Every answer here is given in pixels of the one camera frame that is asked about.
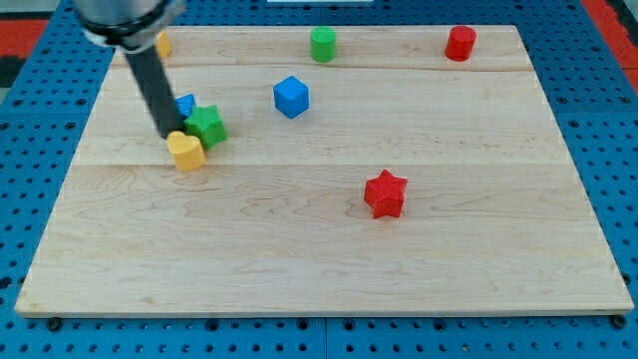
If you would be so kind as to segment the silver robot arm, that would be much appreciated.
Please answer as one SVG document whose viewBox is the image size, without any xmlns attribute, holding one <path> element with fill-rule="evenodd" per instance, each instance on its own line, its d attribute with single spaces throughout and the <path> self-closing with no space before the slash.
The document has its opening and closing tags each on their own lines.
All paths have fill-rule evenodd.
<svg viewBox="0 0 638 359">
<path fill-rule="evenodd" d="M 185 11 L 182 0 L 74 0 L 87 39 L 124 53 L 132 74 L 165 139 L 183 128 L 175 96 L 157 49 L 157 35 Z"/>
</svg>

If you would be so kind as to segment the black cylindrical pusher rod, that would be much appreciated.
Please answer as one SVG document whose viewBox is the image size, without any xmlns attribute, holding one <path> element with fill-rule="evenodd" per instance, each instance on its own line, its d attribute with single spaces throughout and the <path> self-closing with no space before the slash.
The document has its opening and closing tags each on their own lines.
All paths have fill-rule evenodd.
<svg viewBox="0 0 638 359">
<path fill-rule="evenodd" d="M 159 136 L 166 139 L 183 128 L 183 118 L 155 46 L 125 55 L 132 74 L 151 113 Z"/>
</svg>

